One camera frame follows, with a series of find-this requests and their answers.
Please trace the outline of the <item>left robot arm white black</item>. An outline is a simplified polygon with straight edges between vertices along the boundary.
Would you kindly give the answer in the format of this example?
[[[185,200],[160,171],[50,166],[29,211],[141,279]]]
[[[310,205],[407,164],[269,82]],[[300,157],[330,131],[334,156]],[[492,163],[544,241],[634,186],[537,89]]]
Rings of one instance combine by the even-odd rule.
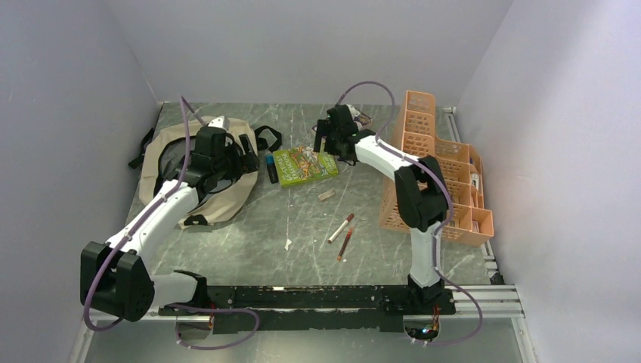
[[[255,137],[203,126],[186,135],[182,163],[142,211],[107,242],[90,242],[81,253],[80,293],[85,323],[91,309],[138,321],[149,309],[177,306],[192,315],[209,305],[206,278],[188,271],[151,275],[145,262],[187,214],[257,172]]]

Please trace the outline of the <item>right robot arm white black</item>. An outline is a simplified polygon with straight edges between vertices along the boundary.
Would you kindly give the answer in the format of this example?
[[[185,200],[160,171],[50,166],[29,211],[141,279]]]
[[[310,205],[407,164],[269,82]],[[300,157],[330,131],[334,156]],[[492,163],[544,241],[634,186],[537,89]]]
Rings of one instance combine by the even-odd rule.
[[[439,268],[441,230],[451,197],[438,161],[415,157],[361,129],[346,105],[336,105],[317,122],[314,150],[372,166],[395,186],[398,214],[410,229],[411,267],[407,284],[382,290],[390,315],[452,315],[456,308]]]

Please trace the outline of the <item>red pen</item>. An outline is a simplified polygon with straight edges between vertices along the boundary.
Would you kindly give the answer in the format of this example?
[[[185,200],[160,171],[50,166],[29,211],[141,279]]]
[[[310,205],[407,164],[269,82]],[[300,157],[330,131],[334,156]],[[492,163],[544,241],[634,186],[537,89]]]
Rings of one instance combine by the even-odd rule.
[[[337,257],[336,257],[336,259],[338,261],[342,260],[342,257],[343,257],[343,255],[345,253],[345,250],[346,250],[347,246],[348,246],[348,242],[351,240],[351,236],[353,234],[353,230],[354,230],[354,227],[350,227],[350,229],[348,230],[348,232],[347,232],[347,234],[346,234],[346,236],[344,238],[344,241],[342,242],[342,246],[341,246],[341,248],[339,250],[339,253],[338,253]]]

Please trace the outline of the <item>orange plastic file organizer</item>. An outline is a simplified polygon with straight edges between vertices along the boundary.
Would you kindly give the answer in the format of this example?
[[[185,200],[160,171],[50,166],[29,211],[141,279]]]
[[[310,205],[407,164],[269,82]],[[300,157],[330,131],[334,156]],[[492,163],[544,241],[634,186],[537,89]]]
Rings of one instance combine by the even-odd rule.
[[[407,154],[436,158],[454,204],[442,237],[480,247],[494,236],[493,214],[484,207],[482,161],[471,145],[438,137],[435,117],[433,95],[406,91],[390,144]]]

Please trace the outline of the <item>small beige eraser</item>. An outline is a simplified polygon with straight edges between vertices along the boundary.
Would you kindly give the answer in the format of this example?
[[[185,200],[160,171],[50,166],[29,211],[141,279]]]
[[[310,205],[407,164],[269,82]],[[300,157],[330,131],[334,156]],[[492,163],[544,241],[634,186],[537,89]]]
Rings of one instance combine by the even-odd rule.
[[[325,201],[325,200],[331,198],[332,196],[334,196],[335,194],[336,194],[336,192],[334,190],[328,190],[328,191],[325,191],[325,192],[319,194],[317,196],[317,198],[318,198],[319,201]]]

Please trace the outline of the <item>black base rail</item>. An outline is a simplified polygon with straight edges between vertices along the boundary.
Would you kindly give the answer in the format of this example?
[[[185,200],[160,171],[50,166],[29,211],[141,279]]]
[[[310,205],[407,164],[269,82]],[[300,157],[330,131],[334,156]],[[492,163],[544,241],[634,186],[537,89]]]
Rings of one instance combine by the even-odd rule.
[[[410,315],[453,315],[451,290],[410,285],[209,286],[215,332],[378,329],[403,333]]]

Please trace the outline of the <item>beige canvas backpack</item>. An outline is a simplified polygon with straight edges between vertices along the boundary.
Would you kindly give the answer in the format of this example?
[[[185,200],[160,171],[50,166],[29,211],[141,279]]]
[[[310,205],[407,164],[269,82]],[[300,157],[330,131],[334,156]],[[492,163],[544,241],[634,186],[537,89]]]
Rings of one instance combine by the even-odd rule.
[[[184,170],[183,181],[196,190],[199,203],[180,228],[213,225],[242,208],[257,182],[259,152],[278,150],[282,140],[270,126],[254,129],[242,119],[207,116],[187,126],[150,130],[129,168],[141,170],[139,198],[145,205]]]

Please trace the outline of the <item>purple book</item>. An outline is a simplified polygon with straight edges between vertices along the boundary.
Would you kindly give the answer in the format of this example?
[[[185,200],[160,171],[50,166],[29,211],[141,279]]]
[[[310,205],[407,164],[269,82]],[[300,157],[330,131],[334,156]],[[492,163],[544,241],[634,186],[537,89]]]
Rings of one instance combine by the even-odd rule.
[[[367,129],[372,126],[373,121],[367,114],[363,113],[351,104],[348,104],[348,109],[359,130]]]

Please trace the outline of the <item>green book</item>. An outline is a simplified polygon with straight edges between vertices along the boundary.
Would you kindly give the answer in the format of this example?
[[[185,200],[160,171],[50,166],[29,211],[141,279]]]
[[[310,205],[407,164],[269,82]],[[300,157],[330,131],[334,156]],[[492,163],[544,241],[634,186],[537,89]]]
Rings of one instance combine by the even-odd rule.
[[[316,153],[312,147],[293,147],[273,153],[280,186],[315,182],[339,174],[338,166],[332,155]]]

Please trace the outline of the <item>white red marker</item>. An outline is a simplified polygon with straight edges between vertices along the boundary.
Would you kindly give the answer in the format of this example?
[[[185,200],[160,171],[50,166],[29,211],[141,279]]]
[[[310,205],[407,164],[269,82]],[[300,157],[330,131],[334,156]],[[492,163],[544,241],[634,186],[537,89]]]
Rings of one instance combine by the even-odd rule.
[[[354,214],[350,213],[343,221],[342,224],[328,237],[327,243],[331,244],[335,239],[340,235],[340,233],[345,229],[345,227],[352,221]]]

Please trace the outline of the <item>blue black marker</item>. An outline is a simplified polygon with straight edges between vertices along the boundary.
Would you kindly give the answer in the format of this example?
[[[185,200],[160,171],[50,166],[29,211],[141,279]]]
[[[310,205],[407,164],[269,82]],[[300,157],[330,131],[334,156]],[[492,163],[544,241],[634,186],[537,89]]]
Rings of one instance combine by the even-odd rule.
[[[268,154],[265,156],[265,163],[268,171],[268,177],[269,180],[272,184],[277,184],[279,182],[278,174],[277,174],[277,167],[275,163],[274,156],[272,154]]]

